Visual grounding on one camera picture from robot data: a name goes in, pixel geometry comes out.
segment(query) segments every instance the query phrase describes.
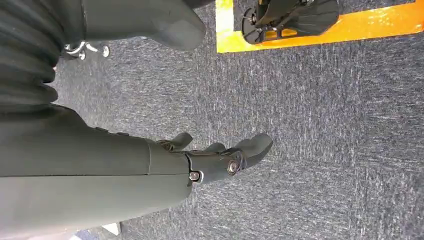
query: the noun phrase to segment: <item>bolt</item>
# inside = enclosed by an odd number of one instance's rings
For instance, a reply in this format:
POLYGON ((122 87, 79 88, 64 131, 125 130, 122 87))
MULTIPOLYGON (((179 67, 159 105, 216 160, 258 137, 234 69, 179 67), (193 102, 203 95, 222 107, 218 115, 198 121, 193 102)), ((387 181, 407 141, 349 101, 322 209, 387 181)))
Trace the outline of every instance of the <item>bolt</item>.
POLYGON ((235 160, 231 160, 228 163, 228 169, 227 169, 228 174, 234 175, 234 174, 236 174, 238 169, 239 169, 239 164, 235 160))
POLYGON ((190 172, 190 174, 188 176, 189 176, 188 178, 191 181, 198 181, 200 179, 200 174, 198 172, 195 172, 195 171, 190 172))

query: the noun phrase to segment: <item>prosthetic hand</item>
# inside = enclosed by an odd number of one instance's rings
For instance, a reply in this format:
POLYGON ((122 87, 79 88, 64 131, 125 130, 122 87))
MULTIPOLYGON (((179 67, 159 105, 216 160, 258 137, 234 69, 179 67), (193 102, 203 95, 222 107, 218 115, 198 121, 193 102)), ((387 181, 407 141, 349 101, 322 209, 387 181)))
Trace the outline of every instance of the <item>prosthetic hand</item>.
POLYGON ((205 26, 181 0, 0 2, 0 239, 100 226, 175 206, 205 184, 257 164, 265 134, 233 148, 184 151, 191 136, 155 142, 88 127, 51 104, 65 44, 149 35, 198 46, 205 26))

